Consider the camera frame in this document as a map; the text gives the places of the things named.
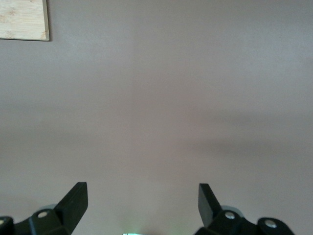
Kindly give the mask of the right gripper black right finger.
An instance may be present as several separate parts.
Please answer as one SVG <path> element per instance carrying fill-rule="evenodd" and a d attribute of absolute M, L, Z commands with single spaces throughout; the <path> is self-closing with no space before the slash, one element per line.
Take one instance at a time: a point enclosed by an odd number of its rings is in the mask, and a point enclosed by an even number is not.
<path fill-rule="evenodd" d="M 256 224 L 249 222 L 235 208 L 222 207 L 209 184 L 200 183 L 198 209 L 203 222 L 197 235 L 292 235 L 283 221 L 262 217 Z"/>

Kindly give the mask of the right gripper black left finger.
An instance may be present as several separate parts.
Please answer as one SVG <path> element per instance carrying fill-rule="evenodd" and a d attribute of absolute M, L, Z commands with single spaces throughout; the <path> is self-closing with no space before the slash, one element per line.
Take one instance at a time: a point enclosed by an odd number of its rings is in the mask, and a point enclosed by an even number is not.
<path fill-rule="evenodd" d="M 12 217 L 0 217 L 2 235 L 70 235 L 88 208 L 88 186 L 78 182 L 53 208 L 44 208 L 15 223 Z"/>

